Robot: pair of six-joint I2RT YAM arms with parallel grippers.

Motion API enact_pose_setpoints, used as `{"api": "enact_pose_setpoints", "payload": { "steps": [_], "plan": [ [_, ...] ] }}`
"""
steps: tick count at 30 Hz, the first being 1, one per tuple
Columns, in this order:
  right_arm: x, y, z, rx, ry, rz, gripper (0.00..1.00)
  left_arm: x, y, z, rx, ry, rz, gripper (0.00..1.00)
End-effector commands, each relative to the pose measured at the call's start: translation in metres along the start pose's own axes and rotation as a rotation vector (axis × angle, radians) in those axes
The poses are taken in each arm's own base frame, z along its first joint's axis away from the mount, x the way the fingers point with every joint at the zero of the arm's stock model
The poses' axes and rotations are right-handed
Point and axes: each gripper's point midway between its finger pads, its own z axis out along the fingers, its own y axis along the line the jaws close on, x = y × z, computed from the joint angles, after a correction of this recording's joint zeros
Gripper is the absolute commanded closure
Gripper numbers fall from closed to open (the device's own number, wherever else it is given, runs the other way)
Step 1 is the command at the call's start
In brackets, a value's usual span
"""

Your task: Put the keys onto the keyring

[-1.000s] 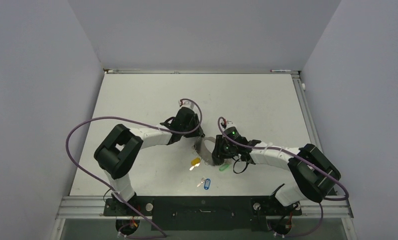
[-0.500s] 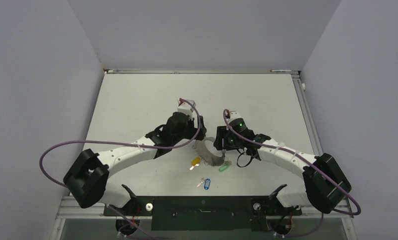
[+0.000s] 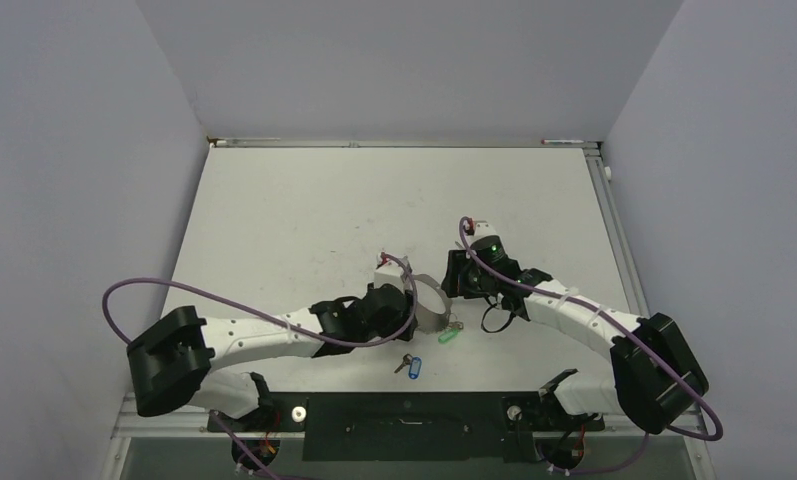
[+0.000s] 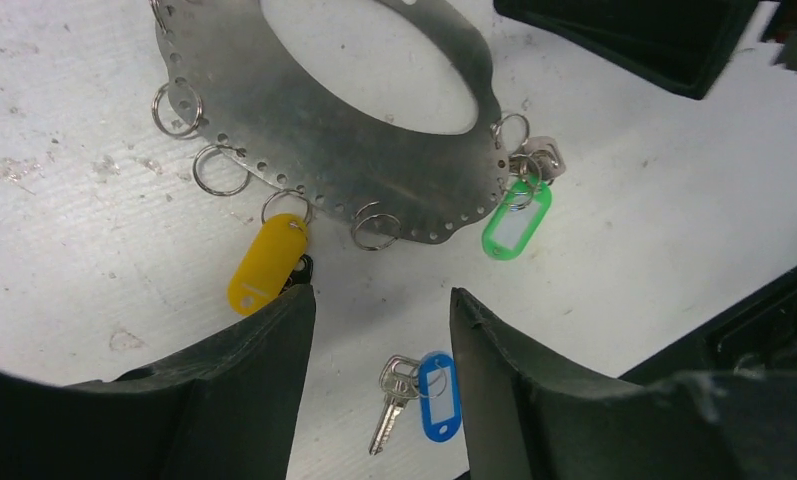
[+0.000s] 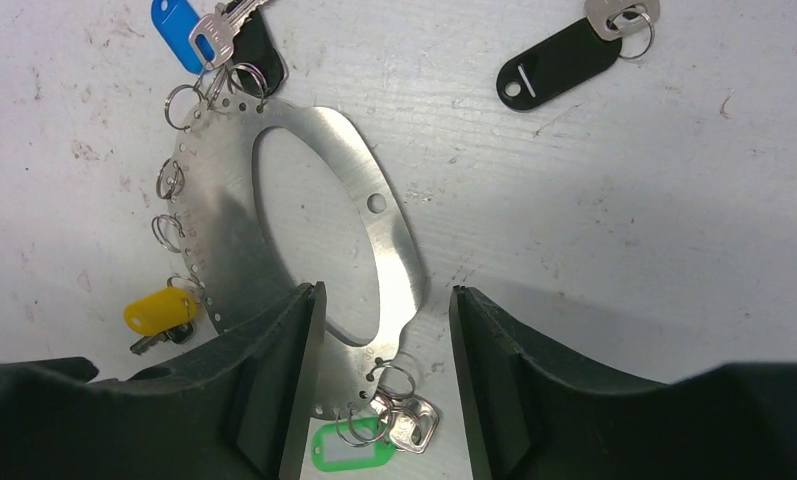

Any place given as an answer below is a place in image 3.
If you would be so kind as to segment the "metal key ring plate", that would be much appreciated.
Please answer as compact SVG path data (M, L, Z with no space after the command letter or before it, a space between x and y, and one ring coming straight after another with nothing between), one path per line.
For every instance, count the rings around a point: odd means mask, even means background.
M452 300L430 275L414 274L412 278L416 284L416 330L426 334L444 331L449 324Z

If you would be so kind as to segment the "green tagged key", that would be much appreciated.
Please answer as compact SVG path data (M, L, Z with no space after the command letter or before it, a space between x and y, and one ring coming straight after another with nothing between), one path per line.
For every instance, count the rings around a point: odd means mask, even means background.
M450 322L446 328L439 334L437 341L439 344L444 345L454 340L464 329L462 322Z

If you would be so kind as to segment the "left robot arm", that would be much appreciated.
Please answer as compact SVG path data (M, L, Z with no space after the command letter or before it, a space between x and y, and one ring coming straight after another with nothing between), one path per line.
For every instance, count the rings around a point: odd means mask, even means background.
M368 348L375 339L409 341L415 296L394 285L361 297L317 302L270 321L202 317L178 307L127 346L137 411L142 417L184 406L216 410L248 430L272 415L267 382L232 366L280 357L320 358Z

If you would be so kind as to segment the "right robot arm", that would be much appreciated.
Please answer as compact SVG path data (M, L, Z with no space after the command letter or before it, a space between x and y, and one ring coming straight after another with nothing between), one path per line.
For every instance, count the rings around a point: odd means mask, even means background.
M449 298L484 300L506 313L507 325L520 319L555 330L609 363L607 376L567 369L541 387L539 414L553 428L592 415L624 415L659 434L674 430L693 406L708 409L709 382L671 317L617 311L542 270L524 269L496 235L449 251L442 289Z

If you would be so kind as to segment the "blue tagged key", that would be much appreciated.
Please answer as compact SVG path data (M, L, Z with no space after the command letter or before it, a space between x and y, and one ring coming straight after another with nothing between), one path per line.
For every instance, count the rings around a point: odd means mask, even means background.
M419 378L422 369L422 359L411 354L405 354L401 363L394 369L394 374L406 373L411 380Z

